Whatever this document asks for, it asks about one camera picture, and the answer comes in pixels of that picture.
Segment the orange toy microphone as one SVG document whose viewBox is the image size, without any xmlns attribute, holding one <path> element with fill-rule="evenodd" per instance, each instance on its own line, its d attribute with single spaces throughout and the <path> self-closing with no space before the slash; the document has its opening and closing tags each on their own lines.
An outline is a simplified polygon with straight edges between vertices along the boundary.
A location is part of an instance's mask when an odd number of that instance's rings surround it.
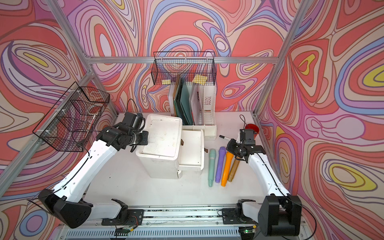
<svg viewBox="0 0 384 240">
<path fill-rule="evenodd" d="M 221 181 L 222 187 L 226 186 L 227 181 L 229 179 L 229 174 L 230 174 L 233 158 L 234 158 L 234 155 L 232 153 L 230 153 L 230 152 L 226 153 L 226 162 L 225 162 L 224 171 L 223 171 L 223 175 L 222 175 L 222 181 Z"/>
</svg>

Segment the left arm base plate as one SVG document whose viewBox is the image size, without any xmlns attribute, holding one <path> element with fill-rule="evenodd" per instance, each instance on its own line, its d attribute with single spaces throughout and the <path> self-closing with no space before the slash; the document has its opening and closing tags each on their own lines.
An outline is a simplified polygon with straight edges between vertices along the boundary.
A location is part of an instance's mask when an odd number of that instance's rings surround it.
<svg viewBox="0 0 384 240">
<path fill-rule="evenodd" d="M 102 219 L 102 226 L 140 226 L 144 217 L 143 209 L 127 209 L 114 219 Z"/>
</svg>

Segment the purple toy microphone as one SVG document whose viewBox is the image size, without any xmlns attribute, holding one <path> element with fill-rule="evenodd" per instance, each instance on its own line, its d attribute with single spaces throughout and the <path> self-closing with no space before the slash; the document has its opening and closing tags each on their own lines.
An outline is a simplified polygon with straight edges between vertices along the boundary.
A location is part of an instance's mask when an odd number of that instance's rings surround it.
<svg viewBox="0 0 384 240">
<path fill-rule="evenodd" d="M 223 172 L 223 165 L 224 165 L 224 158 L 226 156 L 226 152 L 227 152 L 226 147 L 220 147 L 218 165 L 217 165 L 217 171 L 216 171 L 216 178 L 215 178 L 216 183 L 219 183 L 221 181 L 222 172 Z"/>
</svg>

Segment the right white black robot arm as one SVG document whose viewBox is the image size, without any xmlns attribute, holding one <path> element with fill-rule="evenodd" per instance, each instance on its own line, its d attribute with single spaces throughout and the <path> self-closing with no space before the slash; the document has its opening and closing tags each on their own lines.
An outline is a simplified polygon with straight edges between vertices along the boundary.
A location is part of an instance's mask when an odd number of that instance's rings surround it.
<svg viewBox="0 0 384 240">
<path fill-rule="evenodd" d="M 300 233 L 302 202 L 281 183 L 265 149 L 256 144 L 255 131 L 240 129 L 239 139 L 230 139 L 227 151 L 253 170 L 265 195 L 262 204 L 238 200 L 235 216 L 240 222 L 254 221 L 265 237 L 296 237 Z"/>
</svg>

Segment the olive toy microphone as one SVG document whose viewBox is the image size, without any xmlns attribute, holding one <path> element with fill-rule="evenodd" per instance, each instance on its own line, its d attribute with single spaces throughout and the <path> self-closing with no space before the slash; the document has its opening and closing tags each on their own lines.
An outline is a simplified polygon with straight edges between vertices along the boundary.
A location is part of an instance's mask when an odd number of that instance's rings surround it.
<svg viewBox="0 0 384 240">
<path fill-rule="evenodd" d="M 239 160 L 237 160 L 237 159 L 234 160 L 234 162 L 232 164 L 232 167 L 231 167 L 231 170 L 230 170 L 230 173 L 229 173 L 228 182 L 232 182 L 233 181 L 233 179 L 234 179 L 234 177 L 236 175 L 239 163 L 240 163 Z"/>
</svg>

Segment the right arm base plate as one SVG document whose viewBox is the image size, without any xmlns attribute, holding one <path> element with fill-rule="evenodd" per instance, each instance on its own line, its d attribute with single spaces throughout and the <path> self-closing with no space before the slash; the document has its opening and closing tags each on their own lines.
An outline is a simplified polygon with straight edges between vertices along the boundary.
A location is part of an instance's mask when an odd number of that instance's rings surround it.
<svg viewBox="0 0 384 240">
<path fill-rule="evenodd" d="M 256 225 L 259 224 L 251 218 L 243 216 L 235 208 L 224 208 L 218 211 L 224 225 Z"/>
</svg>

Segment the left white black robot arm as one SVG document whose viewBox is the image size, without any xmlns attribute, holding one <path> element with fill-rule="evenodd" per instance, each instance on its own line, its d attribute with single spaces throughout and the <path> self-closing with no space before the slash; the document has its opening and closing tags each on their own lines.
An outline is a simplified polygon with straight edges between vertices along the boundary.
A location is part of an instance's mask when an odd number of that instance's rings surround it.
<svg viewBox="0 0 384 240">
<path fill-rule="evenodd" d="M 109 203 L 88 203 L 83 195 L 102 167 L 120 150 L 148 144 L 149 133 L 144 127 L 146 119 L 141 113 L 126 112 L 123 120 L 107 126 L 98 133 L 86 155 L 71 172 L 53 189 L 44 189 L 38 200 L 47 212 L 71 229 L 78 228 L 86 221 L 105 220 L 112 225 L 129 222 L 128 206 L 117 199 Z"/>
</svg>

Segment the mint green toy microphone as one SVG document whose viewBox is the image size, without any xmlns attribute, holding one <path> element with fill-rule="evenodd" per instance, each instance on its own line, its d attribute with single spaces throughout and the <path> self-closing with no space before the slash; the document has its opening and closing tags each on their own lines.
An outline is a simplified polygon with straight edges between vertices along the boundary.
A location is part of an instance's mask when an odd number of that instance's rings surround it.
<svg viewBox="0 0 384 240">
<path fill-rule="evenodd" d="M 210 149 L 210 151 L 209 151 L 209 173 L 208 173 L 208 186 L 209 187 L 212 187 L 213 183 L 214 183 L 215 161 L 216 161 L 216 150 Z"/>
</svg>

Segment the white plastic drawer cabinet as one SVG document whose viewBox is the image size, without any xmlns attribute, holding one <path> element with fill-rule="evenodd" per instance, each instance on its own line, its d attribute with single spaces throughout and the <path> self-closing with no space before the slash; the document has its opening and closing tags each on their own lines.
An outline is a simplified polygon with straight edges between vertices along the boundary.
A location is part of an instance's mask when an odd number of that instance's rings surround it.
<svg viewBox="0 0 384 240">
<path fill-rule="evenodd" d="M 145 131 L 148 144 L 138 146 L 136 155 L 153 179 L 179 179 L 179 151 L 183 122 L 181 118 L 149 114 Z"/>
</svg>

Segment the white drawer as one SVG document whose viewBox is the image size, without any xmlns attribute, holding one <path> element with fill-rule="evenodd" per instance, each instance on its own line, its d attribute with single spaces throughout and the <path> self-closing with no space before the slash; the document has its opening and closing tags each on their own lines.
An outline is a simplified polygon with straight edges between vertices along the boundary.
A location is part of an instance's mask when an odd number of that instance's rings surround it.
<svg viewBox="0 0 384 240">
<path fill-rule="evenodd" d="M 182 130 L 181 140 L 183 145 L 180 146 L 178 156 L 179 170 L 200 173 L 205 164 L 204 132 Z"/>
</svg>

